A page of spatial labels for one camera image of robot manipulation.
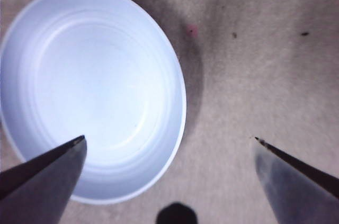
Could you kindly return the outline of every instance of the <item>white bowl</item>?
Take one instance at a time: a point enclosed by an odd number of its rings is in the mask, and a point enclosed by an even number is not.
[[[186,94],[169,40],[131,0],[34,0],[2,44],[1,107],[22,160],[85,135],[73,199],[117,203],[170,165]]]

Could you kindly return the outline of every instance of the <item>floor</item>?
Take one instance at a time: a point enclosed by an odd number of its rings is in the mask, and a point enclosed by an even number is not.
[[[1,36],[31,0],[1,0]],[[339,176],[339,0],[133,0],[179,57],[188,118],[165,175],[127,202],[70,201],[61,223],[155,223],[173,202],[198,223],[276,223],[253,137]],[[2,170],[19,160],[5,136]]]

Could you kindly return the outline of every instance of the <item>pink speck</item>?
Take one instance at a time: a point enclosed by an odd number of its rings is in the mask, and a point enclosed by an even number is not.
[[[195,24],[188,24],[186,27],[186,32],[191,37],[197,37],[198,36],[198,26]]]

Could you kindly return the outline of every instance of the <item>beige carpet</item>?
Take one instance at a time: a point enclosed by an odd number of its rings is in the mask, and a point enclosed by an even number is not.
[[[29,1],[1,0],[2,36]],[[147,192],[115,205],[71,201],[61,223],[154,223],[173,201],[191,206],[199,223],[276,223],[252,136],[339,176],[339,0],[134,1],[180,59],[185,135]],[[3,137],[2,170],[17,163]]]

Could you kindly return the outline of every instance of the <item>black object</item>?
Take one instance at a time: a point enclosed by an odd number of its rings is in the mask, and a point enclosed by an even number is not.
[[[156,220],[156,224],[198,224],[197,215],[188,206],[181,203],[173,203],[162,209]]]
[[[338,224],[339,179],[256,139],[256,172],[278,223]]]
[[[57,224],[87,153],[84,136],[0,173],[0,223]]]

